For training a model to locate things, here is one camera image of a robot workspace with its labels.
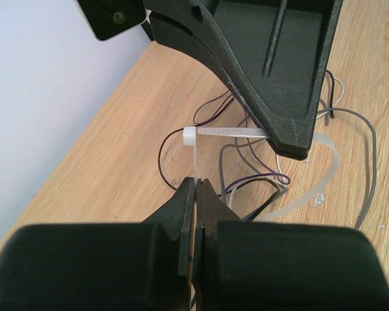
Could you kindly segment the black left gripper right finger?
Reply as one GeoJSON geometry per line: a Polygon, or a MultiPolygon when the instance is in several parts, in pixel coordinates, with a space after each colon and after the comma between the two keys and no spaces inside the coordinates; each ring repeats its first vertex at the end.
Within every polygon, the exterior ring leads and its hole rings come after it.
{"type": "Polygon", "coordinates": [[[198,180],[196,186],[196,229],[201,229],[204,238],[212,238],[217,232],[219,221],[241,221],[215,192],[208,179],[198,180]]]}

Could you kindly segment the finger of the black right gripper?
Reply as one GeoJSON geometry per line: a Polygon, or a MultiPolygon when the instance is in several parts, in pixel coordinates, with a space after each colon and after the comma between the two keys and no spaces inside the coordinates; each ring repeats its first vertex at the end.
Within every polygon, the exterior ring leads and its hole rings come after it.
{"type": "Polygon", "coordinates": [[[341,1],[145,1],[154,39],[210,69],[268,136],[306,159],[341,1]]]}

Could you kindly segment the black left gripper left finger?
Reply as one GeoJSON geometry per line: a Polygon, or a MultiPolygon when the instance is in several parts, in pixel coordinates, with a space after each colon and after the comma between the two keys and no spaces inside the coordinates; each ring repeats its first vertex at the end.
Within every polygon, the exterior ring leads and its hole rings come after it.
{"type": "Polygon", "coordinates": [[[144,224],[159,224],[171,240],[189,235],[193,226],[195,209],[195,180],[186,177],[172,197],[159,209],[143,220],[144,224]]]}

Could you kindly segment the white zip tie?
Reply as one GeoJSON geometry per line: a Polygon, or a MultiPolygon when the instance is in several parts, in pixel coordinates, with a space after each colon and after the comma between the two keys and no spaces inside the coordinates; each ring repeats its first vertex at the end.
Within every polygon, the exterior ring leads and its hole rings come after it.
{"type": "MultiPolygon", "coordinates": [[[[257,138],[268,139],[268,135],[264,130],[260,128],[197,128],[195,126],[188,126],[183,129],[183,144],[185,146],[193,147],[193,167],[194,176],[197,177],[197,155],[196,155],[196,136],[200,135],[215,135],[223,137],[240,137],[240,138],[257,138]]],[[[335,147],[335,144],[326,136],[315,133],[313,135],[313,141],[324,144],[333,151],[333,159],[331,165],[325,175],[320,181],[309,189],[301,198],[296,201],[282,207],[274,212],[258,216],[259,221],[273,220],[284,216],[293,210],[297,209],[301,205],[307,203],[310,199],[314,198],[334,177],[340,164],[340,154],[335,147]]]]}

